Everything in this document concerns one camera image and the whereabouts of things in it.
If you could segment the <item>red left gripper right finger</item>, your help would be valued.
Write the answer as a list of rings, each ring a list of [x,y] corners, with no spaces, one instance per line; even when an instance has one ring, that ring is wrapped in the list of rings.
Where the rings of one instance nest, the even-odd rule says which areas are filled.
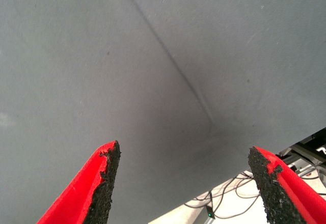
[[[325,199],[278,156],[252,147],[248,164],[268,223],[325,223]]]

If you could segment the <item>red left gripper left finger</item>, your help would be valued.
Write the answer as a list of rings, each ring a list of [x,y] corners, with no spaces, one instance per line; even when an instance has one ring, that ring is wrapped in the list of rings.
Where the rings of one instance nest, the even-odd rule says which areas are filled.
[[[96,149],[37,223],[107,223],[120,157],[118,141]]]

